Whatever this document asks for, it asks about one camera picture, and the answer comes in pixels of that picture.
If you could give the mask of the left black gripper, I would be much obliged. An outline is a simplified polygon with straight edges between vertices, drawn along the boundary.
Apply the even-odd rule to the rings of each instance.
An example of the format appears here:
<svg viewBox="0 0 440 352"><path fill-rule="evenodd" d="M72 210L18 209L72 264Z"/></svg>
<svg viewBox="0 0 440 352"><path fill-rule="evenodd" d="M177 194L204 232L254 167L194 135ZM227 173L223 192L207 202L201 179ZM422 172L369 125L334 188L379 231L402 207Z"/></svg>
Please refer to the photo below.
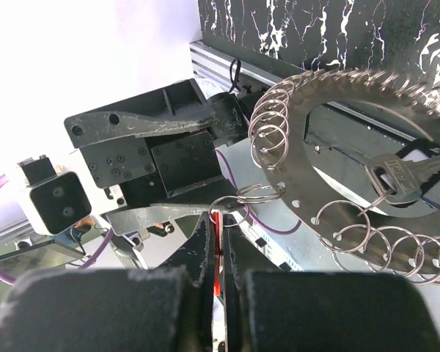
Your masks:
<svg viewBox="0 0 440 352"><path fill-rule="evenodd" d="M208 212L210 203L145 206L220 180L216 148L248 129L234 94L206 98L194 79L75 114L64 126L95 186L119 186L119 204L132 208L106 214L116 235Z"/></svg>

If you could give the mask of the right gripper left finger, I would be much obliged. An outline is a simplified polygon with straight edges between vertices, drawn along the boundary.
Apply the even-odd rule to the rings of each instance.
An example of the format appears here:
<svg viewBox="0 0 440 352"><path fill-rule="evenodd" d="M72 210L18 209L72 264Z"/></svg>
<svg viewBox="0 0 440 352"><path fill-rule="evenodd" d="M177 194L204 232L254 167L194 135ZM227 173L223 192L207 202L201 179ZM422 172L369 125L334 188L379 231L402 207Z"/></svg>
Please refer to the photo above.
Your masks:
<svg viewBox="0 0 440 352"><path fill-rule="evenodd" d="M203 213L157 268L22 276L0 304L0 351L211 351L214 247Z"/></svg>

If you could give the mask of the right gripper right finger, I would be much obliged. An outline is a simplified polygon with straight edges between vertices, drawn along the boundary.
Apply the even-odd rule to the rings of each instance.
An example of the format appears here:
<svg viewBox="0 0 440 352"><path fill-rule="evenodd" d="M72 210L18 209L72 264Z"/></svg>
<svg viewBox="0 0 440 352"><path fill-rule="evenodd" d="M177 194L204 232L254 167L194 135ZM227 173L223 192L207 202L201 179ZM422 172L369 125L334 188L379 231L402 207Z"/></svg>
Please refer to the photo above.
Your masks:
<svg viewBox="0 0 440 352"><path fill-rule="evenodd" d="M417 289L389 274L281 271L224 217L227 351L440 351Z"/></svg>

